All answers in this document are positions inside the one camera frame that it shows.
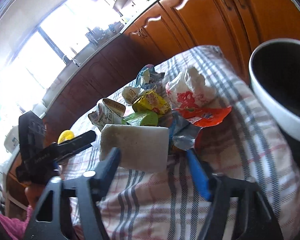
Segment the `person's left hand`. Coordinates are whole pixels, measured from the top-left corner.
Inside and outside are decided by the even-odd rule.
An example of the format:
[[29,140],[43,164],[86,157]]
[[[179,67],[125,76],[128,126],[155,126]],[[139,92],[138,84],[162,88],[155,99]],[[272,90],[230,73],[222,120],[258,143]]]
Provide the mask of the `person's left hand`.
[[29,205],[35,209],[36,204],[39,200],[39,198],[42,195],[42,192],[44,191],[45,186],[39,185],[39,184],[34,184],[32,183],[25,189],[25,196],[29,202]]

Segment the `pink sleeve forearm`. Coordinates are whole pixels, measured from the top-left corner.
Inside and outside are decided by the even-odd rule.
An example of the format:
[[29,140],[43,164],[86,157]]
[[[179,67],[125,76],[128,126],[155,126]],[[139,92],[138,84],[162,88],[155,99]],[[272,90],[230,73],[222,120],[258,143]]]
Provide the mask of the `pink sleeve forearm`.
[[24,233],[26,231],[27,225],[31,219],[33,213],[32,206],[27,207],[27,217],[24,221],[21,221],[17,218],[8,218],[0,214],[0,223],[3,228],[7,231],[8,235],[13,240],[23,239]]

